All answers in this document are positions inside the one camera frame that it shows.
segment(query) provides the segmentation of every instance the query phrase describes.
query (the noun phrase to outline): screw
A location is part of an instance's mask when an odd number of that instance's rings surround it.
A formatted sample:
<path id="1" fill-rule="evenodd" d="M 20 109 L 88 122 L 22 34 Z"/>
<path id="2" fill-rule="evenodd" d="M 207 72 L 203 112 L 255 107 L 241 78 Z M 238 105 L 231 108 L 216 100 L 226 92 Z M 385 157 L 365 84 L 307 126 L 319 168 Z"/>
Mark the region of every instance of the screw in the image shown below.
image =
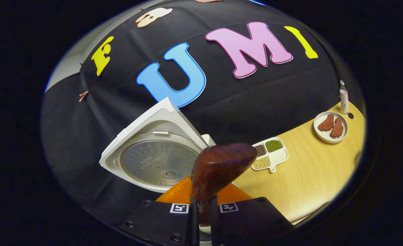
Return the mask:
<path id="1" fill-rule="evenodd" d="M 171 239 L 172 239 L 173 241 L 175 241 L 175 242 L 178 242 L 178 241 L 182 240 L 182 237 L 181 237 L 181 236 L 174 235 L 174 236 L 171 237 Z"/>

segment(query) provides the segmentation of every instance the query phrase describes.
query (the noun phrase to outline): dark background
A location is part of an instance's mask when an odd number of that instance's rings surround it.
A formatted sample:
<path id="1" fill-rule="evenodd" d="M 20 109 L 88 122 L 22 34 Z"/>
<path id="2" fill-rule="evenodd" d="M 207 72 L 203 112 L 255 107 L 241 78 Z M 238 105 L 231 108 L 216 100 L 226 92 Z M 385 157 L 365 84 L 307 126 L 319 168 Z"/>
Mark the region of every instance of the dark background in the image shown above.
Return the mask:
<path id="1" fill-rule="evenodd" d="M 0 245 L 134 245 L 59 187 L 45 163 L 39 113 L 46 83 L 69 47 L 139 2 L 0 3 Z M 368 115 L 381 122 L 379 153 L 361 190 L 303 244 L 403 245 L 403 3 L 272 6 L 335 47 L 364 90 Z"/>

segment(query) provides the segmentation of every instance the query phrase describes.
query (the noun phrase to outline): letter m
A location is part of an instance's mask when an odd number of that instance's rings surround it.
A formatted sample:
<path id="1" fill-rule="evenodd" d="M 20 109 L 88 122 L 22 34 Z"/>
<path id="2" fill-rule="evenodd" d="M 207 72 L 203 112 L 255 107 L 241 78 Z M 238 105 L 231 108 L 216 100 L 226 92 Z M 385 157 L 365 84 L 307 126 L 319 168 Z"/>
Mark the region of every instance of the letter m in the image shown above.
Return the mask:
<path id="1" fill-rule="evenodd" d="M 220 28 L 206 34 L 205 39 L 216 41 L 228 54 L 235 65 L 233 75 L 236 78 L 247 77 L 256 72 L 256 65 L 247 62 L 242 53 L 247 54 L 261 66 L 268 65 L 265 47 L 270 51 L 270 60 L 274 64 L 281 64 L 292 60 L 292 54 L 285 50 L 283 45 L 263 22 L 249 22 L 247 28 L 250 39 L 228 28 Z"/>

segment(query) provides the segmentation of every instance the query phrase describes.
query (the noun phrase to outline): black fabric backdrop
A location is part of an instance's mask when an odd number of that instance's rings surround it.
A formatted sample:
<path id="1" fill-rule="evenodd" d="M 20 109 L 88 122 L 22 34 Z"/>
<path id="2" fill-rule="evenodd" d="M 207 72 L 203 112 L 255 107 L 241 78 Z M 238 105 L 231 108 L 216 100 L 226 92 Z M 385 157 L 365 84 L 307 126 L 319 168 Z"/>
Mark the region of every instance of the black fabric backdrop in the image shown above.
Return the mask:
<path id="1" fill-rule="evenodd" d="M 173 89 L 187 85 L 188 78 L 178 65 L 163 59 L 171 47 L 188 43 L 189 54 L 206 75 L 203 93 L 180 109 L 200 134 L 210 134 L 217 144 L 254 144 L 299 126 L 339 102 L 340 73 L 333 63 L 346 69 L 336 54 L 328 57 L 326 50 L 331 47 L 323 48 L 295 19 L 271 7 L 247 0 L 234 1 L 233 7 L 227 0 L 215 4 L 212 8 L 195 1 L 173 0 L 140 11 L 94 48 L 114 36 L 111 62 L 99 77 L 90 54 L 80 73 L 61 80 L 44 95 L 41 131 L 50 167 L 69 195 L 106 223 L 118 226 L 140 201 L 160 195 L 114 176 L 98 160 L 123 128 L 156 104 L 147 89 L 136 83 L 142 69 L 158 62 L 160 73 Z M 173 11 L 144 28 L 136 27 L 138 17 L 159 7 Z M 229 57 L 216 42 L 205 40 L 205 34 L 228 27 L 250 37 L 247 23 L 254 21 L 268 24 L 294 59 L 262 67 L 246 57 L 258 69 L 236 79 Z M 300 30 L 319 58 L 308 59 L 284 25 Z M 362 95 L 356 81 L 348 72 L 343 75 L 341 78 L 352 79 L 345 79 L 349 98 L 361 109 Z M 86 90 L 89 95 L 78 102 L 78 94 Z"/>

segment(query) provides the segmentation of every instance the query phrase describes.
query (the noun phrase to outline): white bottle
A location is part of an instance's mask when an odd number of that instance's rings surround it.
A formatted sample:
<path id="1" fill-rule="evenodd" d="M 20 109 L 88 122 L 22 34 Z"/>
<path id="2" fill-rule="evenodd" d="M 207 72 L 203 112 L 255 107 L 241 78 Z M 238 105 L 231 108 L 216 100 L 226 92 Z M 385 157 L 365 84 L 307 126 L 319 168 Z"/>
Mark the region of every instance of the white bottle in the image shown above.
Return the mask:
<path id="1" fill-rule="evenodd" d="M 347 114 L 349 111 L 349 95 L 344 86 L 344 81 L 340 80 L 341 87 L 339 88 L 339 97 L 341 98 L 341 113 Z"/>

